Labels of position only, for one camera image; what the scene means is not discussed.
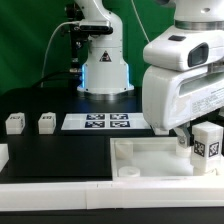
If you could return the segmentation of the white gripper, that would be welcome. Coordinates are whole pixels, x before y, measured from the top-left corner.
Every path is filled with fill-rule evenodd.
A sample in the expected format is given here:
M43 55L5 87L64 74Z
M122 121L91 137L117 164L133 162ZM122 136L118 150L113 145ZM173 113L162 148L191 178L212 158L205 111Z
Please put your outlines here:
M224 71L208 66L179 72L150 66L143 78L142 111L146 122L168 131L175 128L178 144L191 146L190 124L224 106Z

